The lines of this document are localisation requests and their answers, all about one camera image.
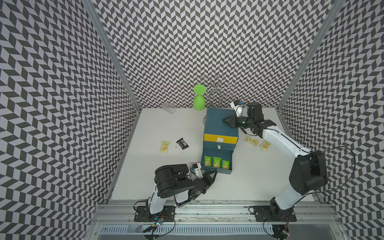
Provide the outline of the green cookie packet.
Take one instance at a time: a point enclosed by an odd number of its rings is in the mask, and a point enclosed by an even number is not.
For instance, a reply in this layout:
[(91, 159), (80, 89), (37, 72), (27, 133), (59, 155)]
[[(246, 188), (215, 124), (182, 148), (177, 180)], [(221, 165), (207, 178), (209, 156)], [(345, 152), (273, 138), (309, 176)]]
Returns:
[(214, 168), (220, 168), (221, 167), (221, 158), (213, 157), (213, 167)]
[(204, 156), (204, 165), (207, 167), (211, 167), (212, 166), (212, 157)]
[(222, 169), (229, 170), (230, 169), (230, 161), (222, 160)]

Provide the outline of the teal bottom drawer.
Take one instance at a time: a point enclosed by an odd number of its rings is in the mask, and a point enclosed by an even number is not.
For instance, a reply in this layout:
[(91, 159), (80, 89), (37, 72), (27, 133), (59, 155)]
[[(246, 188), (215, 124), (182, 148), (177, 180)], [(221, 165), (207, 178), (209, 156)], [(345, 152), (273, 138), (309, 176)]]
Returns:
[(201, 166), (203, 171), (216, 171), (230, 175), (233, 170), (233, 151), (203, 148)]

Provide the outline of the teal drawer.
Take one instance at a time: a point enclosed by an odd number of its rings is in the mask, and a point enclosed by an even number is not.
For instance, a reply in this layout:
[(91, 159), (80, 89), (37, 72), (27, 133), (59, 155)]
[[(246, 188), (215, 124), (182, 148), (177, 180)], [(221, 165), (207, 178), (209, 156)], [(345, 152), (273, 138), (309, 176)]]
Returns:
[(203, 148), (201, 166), (203, 171), (216, 171), (230, 175), (233, 170), (233, 151)]
[(220, 142), (210, 142), (204, 141), (204, 148), (216, 149), (216, 150), (226, 150), (234, 151), (236, 144), (220, 143)]

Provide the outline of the yellow top drawer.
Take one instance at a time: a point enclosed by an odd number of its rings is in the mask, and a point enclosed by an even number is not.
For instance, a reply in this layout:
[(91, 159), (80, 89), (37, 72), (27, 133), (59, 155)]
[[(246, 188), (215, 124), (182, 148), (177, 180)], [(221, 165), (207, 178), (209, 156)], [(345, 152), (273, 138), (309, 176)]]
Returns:
[(235, 145), (239, 137), (204, 134), (204, 141)]

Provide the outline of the yellow cookie packet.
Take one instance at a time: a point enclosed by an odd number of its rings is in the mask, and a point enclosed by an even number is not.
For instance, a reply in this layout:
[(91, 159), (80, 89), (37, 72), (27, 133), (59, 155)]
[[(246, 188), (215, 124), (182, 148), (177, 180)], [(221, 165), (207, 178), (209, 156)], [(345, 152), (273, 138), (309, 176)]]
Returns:
[(268, 148), (271, 146), (272, 144), (268, 141), (263, 141), (261, 144), (260, 144), (260, 148), (266, 152), (268, 150)]

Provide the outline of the black cookie packet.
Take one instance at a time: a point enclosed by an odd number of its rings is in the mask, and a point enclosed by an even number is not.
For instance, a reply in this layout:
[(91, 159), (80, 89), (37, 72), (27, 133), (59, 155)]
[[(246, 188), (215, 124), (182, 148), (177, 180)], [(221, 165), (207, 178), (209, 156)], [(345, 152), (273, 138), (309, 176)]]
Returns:
[(185, 142), (183, 138), (180, 138), (179, 140), (176, 141), (176, 143), (183, 149), (187, 149), (189, 145)]

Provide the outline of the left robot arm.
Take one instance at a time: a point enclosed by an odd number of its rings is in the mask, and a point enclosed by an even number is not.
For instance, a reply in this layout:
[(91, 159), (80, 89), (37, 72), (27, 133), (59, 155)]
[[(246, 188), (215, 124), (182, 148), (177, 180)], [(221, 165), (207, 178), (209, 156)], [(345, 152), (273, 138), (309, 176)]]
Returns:
[(144, 206), (134, 206), (136, 222), (174, 218), (181, 207), (204, 195), (216, 180), (217, 171), (203, 171), (201, 164), (166, 165), (155, 171), (155, 188)]

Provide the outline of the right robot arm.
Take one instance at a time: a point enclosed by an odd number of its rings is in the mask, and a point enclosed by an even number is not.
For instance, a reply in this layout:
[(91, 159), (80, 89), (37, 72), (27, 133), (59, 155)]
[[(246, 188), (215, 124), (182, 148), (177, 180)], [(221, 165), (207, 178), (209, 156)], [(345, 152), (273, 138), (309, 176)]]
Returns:
[(289, 183), (269, 206), (270, 219), (282, 221), (294, 212), (294, 206), (304, 197), (328, 183), (325, 153), (311, 151), (284, 134), (277, 124), (266, 120), (259, 103), (235, 100), (231, 103), (235, 114), (223, 118), (232, 129), (250, 129), (252, 133), (275, 146), (291, 162)]

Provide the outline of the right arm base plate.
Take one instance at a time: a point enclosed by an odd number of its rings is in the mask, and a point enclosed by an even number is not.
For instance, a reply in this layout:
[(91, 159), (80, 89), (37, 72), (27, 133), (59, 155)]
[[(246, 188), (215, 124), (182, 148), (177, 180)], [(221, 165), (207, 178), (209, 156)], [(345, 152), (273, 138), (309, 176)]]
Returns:
[(256, 221), (261, 223), (264, 221), (270, 222), (296, 222), (297, 217), (294, 209), (281, 210), (279, 207), (273, 206), (251, 206), (248, 208), (250, 213), (255, 216)]

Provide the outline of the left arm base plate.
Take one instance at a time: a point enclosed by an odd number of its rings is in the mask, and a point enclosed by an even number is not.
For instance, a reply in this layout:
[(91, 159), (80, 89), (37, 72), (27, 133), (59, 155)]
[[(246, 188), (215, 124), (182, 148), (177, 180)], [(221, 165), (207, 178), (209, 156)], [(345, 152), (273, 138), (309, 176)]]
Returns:
[(176, 213), (176, 206), (164, 206), (163, 210), (157, 214), (151, 214), (149, 207), (138, 206), (136, 207), (135, 222), (156, 222), (163, 220), (164, 222), (173, 222)]

